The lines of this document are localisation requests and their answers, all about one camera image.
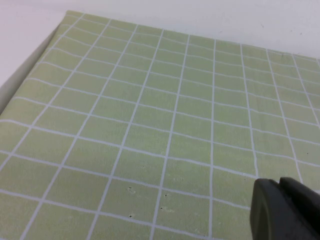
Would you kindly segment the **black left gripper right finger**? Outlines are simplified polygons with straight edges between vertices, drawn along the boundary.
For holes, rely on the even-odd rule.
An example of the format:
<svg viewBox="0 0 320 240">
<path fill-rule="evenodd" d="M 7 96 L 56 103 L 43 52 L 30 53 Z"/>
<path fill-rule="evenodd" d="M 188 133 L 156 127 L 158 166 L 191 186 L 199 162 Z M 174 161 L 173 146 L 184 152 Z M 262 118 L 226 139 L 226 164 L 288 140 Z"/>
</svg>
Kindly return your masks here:
<svg viewBox="0 0 320 240">
<path fill-rule="evenodd" d="M 291 177 L 281 177 L 279 186 L 307 232 L 320 239 L 320 195 Z"/>
</svg>

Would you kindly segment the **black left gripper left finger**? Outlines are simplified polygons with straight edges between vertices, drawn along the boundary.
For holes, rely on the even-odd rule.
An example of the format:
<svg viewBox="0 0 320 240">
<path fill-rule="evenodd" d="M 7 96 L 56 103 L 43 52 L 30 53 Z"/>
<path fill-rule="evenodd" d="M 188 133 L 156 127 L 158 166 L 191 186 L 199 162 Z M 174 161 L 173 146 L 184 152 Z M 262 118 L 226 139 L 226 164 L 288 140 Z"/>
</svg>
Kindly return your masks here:
<svg viewBox="0 0 320 240">
<path fill-rule="evenodd" d="M 254 240 L 314 240 L 290 206 L 279 182 L 259 178 L 254 182 L 250 228 Z"/>
</svg>

